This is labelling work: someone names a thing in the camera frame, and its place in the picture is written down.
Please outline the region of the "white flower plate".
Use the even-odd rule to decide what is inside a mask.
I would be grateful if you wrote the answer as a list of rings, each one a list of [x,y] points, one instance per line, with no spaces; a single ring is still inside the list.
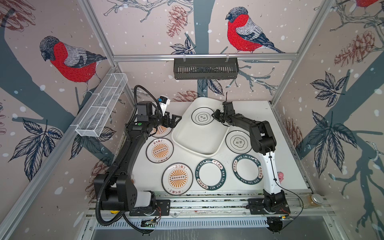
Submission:
[[[214,118],[212,117],[212,114],[214,111],[207,107],[201,107],[196,110],[191,115],[191,119],[194,124],[199,126],[205,126],[210,124]]]
[[[252,149],[250,136],[243,131],[229,132],[226,145],[235,154],[247,154]]]

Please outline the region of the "green rim plate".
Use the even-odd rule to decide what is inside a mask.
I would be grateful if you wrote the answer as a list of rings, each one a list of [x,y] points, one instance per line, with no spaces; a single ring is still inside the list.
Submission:
[[[261,163],[251,155],[243,154],[235,157],[232,168],[235,177],[246,185],[257,185],[263,179]]]
[[[205,159],[197,165],[195,178],[204,190],[216,191],[224,185],[227,179],[227,172],[219,161]]]

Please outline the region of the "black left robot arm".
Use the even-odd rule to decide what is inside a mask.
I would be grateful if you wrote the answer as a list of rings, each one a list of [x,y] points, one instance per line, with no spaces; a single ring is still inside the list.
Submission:
[[[166,111],[170,100],[164,96],[155,103],[143,101],[137,104],[133,119],[126,124],[126,140],[112,168],[94,179],[97,211],[148,211],[156,209],[155,194],[140,192],[132,182],[132,172],[139,152],[158,126],[174,128],[180,116]]]

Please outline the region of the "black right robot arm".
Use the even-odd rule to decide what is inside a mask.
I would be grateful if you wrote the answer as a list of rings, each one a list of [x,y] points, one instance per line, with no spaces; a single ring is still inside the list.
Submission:
[[[225,126],[234,126],[250,134],[252,150],[262,154],[264,175],[264,209],[275,213],[287,204],[283,188],[280,186],[276,169],[275,150],[277,141],[268,121],[256,121],[237,114],[232,102],[223,102],[223,111],[217,109],[212,117]]]

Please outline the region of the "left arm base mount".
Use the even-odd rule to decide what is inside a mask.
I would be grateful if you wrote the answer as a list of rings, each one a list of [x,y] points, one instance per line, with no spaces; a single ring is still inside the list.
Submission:
[[[148,207],[135,208],[129,212],[132,217],[163,217],[170,214],[170,200],[156,200]]]

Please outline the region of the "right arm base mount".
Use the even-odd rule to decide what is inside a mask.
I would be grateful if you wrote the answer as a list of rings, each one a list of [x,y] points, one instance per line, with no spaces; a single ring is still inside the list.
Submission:
[[[291,211],[287,203],[265,203],[264,199],[248,199],[246,209],[252,215],[290,215]]]

